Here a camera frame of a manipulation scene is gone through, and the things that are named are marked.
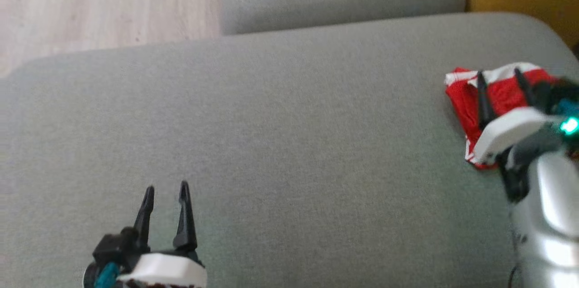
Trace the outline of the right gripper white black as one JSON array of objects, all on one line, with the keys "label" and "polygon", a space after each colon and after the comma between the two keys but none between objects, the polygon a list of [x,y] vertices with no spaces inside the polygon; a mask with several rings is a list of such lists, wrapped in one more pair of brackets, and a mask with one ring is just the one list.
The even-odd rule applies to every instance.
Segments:
[{"label": "right gripper white black", "polygon": [[578,84],[566,78],[529,82],[518,67],[513,80],[522,94],[523,105],[501,116],[496,114],[488,93],[484,71],[477,71],[478,125],[482,133],[474,147],[480,164],[505,164],[509,151],[521,142],[545,131],[562,142],[571,156],[578,154]]}]

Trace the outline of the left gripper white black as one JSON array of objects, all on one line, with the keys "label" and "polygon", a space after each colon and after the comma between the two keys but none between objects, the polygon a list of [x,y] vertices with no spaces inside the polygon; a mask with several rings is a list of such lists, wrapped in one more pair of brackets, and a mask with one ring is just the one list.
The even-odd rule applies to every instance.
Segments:
[{"label": "left gripper white black", "polygon": [[199,260],[190,186],[180,183],[180,215],[174,250],[151,251],[148,244],[155,189],[147,187],[133,228],[107,234],[93,251],[83,275],[85,288],[206,288],[208,272]]}]

